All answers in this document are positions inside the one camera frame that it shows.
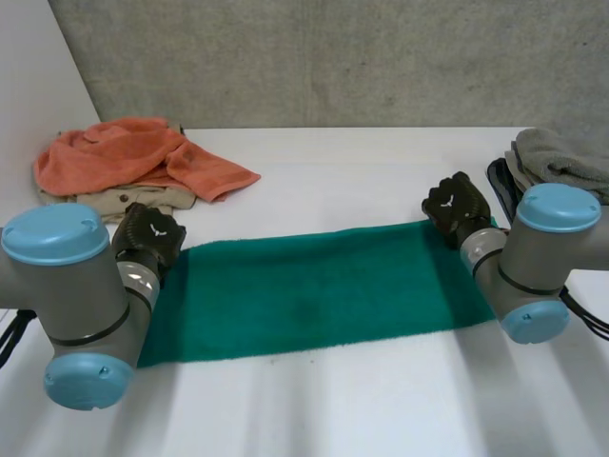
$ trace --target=beige cloth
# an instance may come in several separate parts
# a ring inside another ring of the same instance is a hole
[[[191,209],[197,199],[194,193],[184,189],[133,185],[69,197],[56,197],[42,189],[38,189],[38,194],[47,205],[66,202],[87,205],[100,213],[102,221],[115,224],[123,220],[125,210],[134,202],[171,215],[174,209]]]

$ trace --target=orange towel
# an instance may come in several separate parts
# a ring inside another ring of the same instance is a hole
[[[34,163],[38,186],[57,196],[135,184],[190,189],[211,202],[260,175],[189,142],[160,118],[123,118],[61,134]]]

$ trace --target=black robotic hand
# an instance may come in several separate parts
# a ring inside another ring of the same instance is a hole
[[[112,247],[117,261],[146,265],[163,280],[180,255],[187,230],[156,208],[133,203],[114,233]]]
[[[422,211],[451,248],[459,248],[475,231],[492,227],[488,203],[462,171],[432,188]]]

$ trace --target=gray concrete wall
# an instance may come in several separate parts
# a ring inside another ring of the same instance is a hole
[[[103,119],[609,138],[607,0],[51,0]]]

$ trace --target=white wall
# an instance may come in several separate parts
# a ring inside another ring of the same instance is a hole
[[[99,121],[46,0],[0,0],[0,225],[38,203],[31,163]]]

